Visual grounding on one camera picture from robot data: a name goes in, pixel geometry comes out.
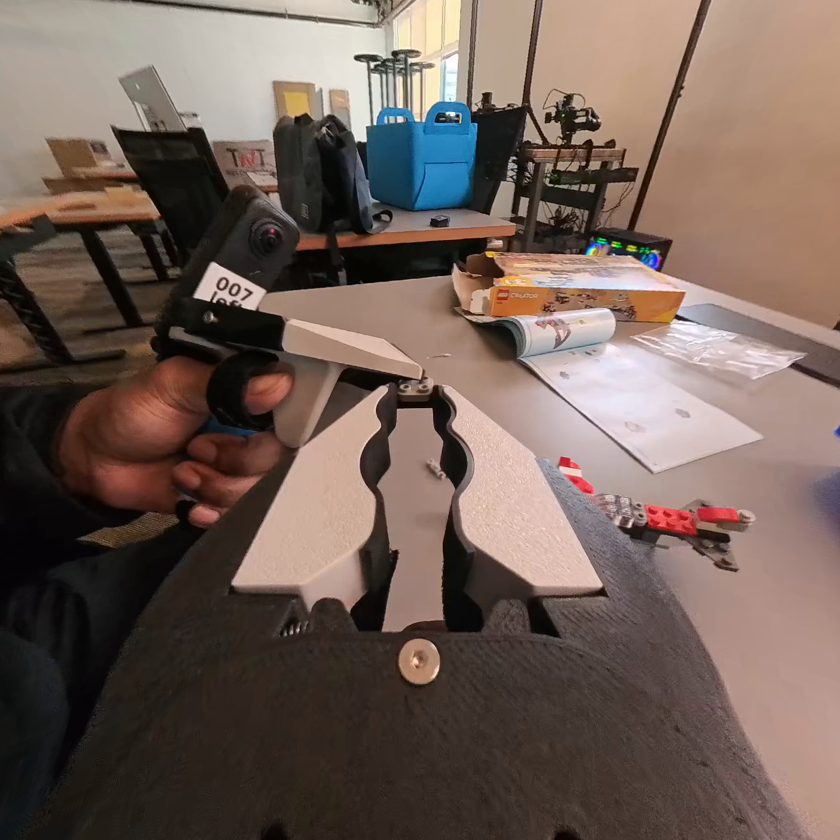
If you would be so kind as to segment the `wooden top office desk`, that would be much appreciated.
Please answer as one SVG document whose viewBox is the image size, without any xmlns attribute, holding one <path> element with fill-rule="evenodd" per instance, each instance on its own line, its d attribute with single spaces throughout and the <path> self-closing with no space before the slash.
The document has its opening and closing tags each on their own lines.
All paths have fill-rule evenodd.
<svg viewBox="0 0 840 840">
<path fill-rule="evenodd" d="M 468 208 L 410 212 L 394 208 L 391 225 L 382 233 L 336 236 L 338 255 L 351 285 L 448 276 L 468 256 L 484 252 L 492 239 L 517 233 L 508 219 Z M 451 227 L 431 228 L 429 218 L 449 214 Z M 276 288 L 279 291 L 339 285 L 337 267 L 325 234 L 302 233 L 297 253 Z"/>
<path fill-rule="evenodd" d="M 141 316 L 100 237 L 101 231 L 120 226 L 127 227 L 140 241 L 158 282 L 170 282 L 170 273 L 158 245 L 163 246 L 172 267 L 179 267 L 180 258 L 162 215 L 144 192 L 135 192 L 128 187 L 113 187 L 111 192 L 64 193 L 2 212 L 2 299 L 26 328 L 39 352 L 37 360 L 25 364 L 3 364 L 2 374 L 21 375 L 119 361 L 126 355 L 125 350 L 85 352 L 79 355 L 72 353 L 40 307 L 34 292 L 18 274 L 15 265 L 17 256 L 58 235 L 74 234 L 80 237 L 122 318 L 122 324 L 117 327 L 94 329 L 90 333 L 150 327 L 151 323 Z"/>
</svg>

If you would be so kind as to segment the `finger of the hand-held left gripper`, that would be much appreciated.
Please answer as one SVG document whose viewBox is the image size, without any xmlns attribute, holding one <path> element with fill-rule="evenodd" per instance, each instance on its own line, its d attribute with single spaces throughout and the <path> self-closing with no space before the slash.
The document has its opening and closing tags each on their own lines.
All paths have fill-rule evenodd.
<svg viewBox="0 0 840 840">
<path fill-rule="evenodd" d="M 289 393 L 273 408 L 274 431 L 281 445 L 299 449 L 314 433 L 345 367 L 341 364 L 280 364 L 291 379 Z"/>
<path fill-rule="evenodd" d="M 424 368 L 388 341 L 343 329 L 283 319 L 281 348 L 296 383 L 314 381 L 334 366 L 349 383 L 420 382 Z"/>
</svg>

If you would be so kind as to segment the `person's left hand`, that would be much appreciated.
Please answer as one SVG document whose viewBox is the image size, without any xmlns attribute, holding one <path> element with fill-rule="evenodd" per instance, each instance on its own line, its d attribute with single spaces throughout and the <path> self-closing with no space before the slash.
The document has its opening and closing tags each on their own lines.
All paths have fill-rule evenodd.
<svg viewBox="0 0 840 840">
<path fill-rule="evenodd" d="M 175 513 L 212 527 L 288 450 L 272 432 L 200 434 L 215 368 L 182 356 L 82 399 L 57 446 L 62 484 L 77 498 L 124 511 Z"/>
</svg>

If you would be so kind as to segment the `blue felt bag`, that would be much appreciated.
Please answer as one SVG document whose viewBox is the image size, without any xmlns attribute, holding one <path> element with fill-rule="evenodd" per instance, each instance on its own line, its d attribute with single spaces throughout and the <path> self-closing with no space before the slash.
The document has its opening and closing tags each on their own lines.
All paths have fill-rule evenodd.
<svg viewBox="0 0 840 840">
<path fill-rule="evenodd" d="M 436 103 L 421 122 L 404 108 L 383 108 L 366 130 L 372 198 L 407 211 L 468 207 L 477 130 L 461 101 Z"/>
</svg>

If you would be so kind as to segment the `computer with coloured lights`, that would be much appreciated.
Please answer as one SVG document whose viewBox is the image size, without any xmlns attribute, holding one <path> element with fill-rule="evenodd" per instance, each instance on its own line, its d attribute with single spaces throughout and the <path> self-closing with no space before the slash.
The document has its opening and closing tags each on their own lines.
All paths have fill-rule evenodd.
<svg viewBox="0 0 840 840">
<path fill-rule="evenodd" d="M 624 228 L 601 227 L 591 232 L 583 254 L 632 257 L 651 270 L 661 271 L 672 244 L 672 239 L 659 235 Z"/>
</svg>

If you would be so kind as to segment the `grey desk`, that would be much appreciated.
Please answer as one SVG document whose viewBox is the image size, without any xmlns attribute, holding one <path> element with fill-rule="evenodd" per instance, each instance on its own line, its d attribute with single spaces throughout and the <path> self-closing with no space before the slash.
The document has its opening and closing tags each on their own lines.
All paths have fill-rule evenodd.
<svg viewBox="0 0 840 840">
<path fill-rule="evenodd" d="M 763 436 L 652 474 L 515 360 L 503 329 L 455 312 L 452 281 L 411 279 L 265 300 L 284 316 L 388 340 L 538 456 L 577 462 L 597 492 L 667 507 L 700 498 L 757 516 L 732 538 L 739 571 L 680 545 L 656 561 L 726 684 L 753 746 L 806 830 L 838 838 L 838 389 L 792 369 L 757 381 L 614 341 L 656 376 Z"/>
</svg>

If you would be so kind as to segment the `white instruction booklet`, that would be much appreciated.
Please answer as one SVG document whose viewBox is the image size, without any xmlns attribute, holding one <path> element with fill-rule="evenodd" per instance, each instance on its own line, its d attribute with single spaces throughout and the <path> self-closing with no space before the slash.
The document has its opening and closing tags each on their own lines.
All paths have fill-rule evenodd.
<svg viewBox="0 0 840 840">
<path fill-rule="evenodd" d="M 632 361 L 605 308 L 493 318 L 517 359 L 654 474 L 763 440 L 760 432 Z"/>
</svg>

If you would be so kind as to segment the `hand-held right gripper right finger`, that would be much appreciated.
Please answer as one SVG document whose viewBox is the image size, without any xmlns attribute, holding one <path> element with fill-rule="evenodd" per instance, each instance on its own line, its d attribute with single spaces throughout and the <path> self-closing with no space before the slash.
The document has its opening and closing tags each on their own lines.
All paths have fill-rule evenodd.
<svg viewBox="0 0 840 840">
<path fill-rule="evenodd" d="M 454 495 L 444 534 L 445 613 L 502 601 L 599 595 L 603 583 L 537 456 L 453 387 L 437 387 L 440 467 Z"/>
</svg>

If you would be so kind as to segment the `grey laptop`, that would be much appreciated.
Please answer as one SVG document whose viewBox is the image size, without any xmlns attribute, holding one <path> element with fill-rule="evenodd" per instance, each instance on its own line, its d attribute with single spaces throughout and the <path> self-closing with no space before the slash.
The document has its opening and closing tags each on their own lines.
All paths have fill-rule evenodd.
<svg viewBox="0 0 840 840">
<path fill-rule="evenodd" d="M 145 130 L 156 133 L 186 131 L 182 115 L 154 66 L 145 66 L 121 76 L 119 84 L 131 100 Z"/>
</svg>

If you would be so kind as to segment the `orange toy brick cardboard box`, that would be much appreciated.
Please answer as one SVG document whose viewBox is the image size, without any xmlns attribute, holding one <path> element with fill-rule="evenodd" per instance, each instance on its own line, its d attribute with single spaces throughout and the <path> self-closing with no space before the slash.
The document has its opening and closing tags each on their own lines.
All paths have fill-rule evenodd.
<svg viewBox="0 0 840 840">
<path fill-rule="evenodd" d="M 461 310 L 490 318 L 605 308 L 617 321 L 667 323 L 686 294 L 631 257 L 486 251 L 451 279 Z"/>
</svg>

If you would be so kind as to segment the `red white toy brick airplane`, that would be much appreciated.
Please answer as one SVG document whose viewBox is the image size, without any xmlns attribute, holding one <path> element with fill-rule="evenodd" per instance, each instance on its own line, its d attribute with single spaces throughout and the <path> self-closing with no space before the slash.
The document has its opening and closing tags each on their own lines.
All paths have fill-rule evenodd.
<svg viewBox="0 0 840 840">
<path fill-rule="evenodd" d="M 746 509 L 720 507 L 697 499 L 681 508 L 650 505 L 631 497 L 596 493 L 572 458 L 561 457 L 557 468 L 570 483 L 628 538 L 658 549 L 677 542 L 688 544 L 700 556 L 724 571 L 739 565 L 732 550 L 732 534 L 746 532 L 756 521 Z"/>
</svg>

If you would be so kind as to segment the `person's left forearm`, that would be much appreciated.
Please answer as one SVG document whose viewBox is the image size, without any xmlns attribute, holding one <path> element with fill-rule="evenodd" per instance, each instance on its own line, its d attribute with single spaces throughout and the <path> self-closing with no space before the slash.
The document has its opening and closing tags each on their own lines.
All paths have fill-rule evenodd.
<svg viewBox="0 0 840 840">
<path fill-rule="evenodd" d="M 98 523 L 60 478 L 58 445 L 82 385 L 1 389 L 2 589 L 72 556 Z"/>
</svg>

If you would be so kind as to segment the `person's black jacket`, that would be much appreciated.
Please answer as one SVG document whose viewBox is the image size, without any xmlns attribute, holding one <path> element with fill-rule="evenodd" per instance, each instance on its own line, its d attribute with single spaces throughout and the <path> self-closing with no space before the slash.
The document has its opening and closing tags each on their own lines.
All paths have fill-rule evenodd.
<svg viewBox="0 0 840 840">
<path fill-rule="evenodd" d="M 2 838 L 48 797 L 126 638 L 200 535 L 179 523 L 119 549 L 62 537 L 3 550 Z"/>
</svg>

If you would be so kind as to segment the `black backpack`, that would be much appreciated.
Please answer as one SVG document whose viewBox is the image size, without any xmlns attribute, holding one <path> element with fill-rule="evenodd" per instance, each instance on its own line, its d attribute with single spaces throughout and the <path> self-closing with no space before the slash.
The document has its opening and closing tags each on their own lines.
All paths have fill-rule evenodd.
<svg viewBox="0 0 840 840">
<path fill-rule="evenodd" d="M 281 117 L 272 142 L 280 204 L 299 228 L 335 239 L 379 234 L 391 225 L 392 211 L 373 210 L 354 136 L 340 119 Z"/>
</svg>

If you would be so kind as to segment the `clear plastic bag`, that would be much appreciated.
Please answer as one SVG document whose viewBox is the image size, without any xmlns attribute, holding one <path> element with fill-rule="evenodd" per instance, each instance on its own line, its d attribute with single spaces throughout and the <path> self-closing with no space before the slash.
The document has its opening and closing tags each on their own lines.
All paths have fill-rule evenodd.
<svg viewBox="0 0 840 840">
<path fill-rule="evenodd" d="M 646 351 L 732 382 L 756 382 L 806 358 L 801 351 L 682 320 L 641 332 L 633 341 Z"/>
</svg>

